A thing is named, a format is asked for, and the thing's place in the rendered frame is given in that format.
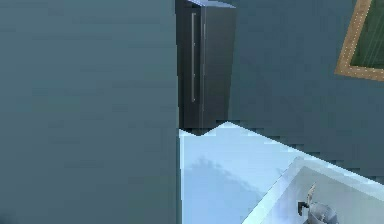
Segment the grey metal kettle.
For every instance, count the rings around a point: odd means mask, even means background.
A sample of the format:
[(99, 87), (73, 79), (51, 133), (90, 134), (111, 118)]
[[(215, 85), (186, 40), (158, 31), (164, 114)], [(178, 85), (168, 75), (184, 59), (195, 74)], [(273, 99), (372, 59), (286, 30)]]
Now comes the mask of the grey metal kettle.
[(315, 188), (316, 184), (313, 183), (308, 190), (307, 199), (297, 203), (298, 214), (302, 216), (303, 209), (308, 209), (305, 224), (339, 224), (338, 216), (334, 209), (326, 204), (312, 200)]

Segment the wood framed green picture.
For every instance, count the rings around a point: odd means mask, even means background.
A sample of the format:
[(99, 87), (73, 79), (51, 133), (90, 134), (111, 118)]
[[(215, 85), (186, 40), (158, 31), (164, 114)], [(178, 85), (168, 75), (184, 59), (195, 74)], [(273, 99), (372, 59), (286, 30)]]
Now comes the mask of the wood framed green picture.
[(334, 73), (384, 82), (384, 0), (356, 0)]

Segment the dark grey fridge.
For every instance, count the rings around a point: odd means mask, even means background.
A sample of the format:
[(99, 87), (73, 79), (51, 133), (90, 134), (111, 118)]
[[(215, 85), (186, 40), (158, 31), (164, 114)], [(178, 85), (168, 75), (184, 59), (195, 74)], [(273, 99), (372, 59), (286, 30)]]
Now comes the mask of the dark grey fridge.
[[(203, 135), (228, 120), (236, 7), (175, 0), (179, 128)], [(195, 17), (195, 102), (191, 102), (191, 14)]]

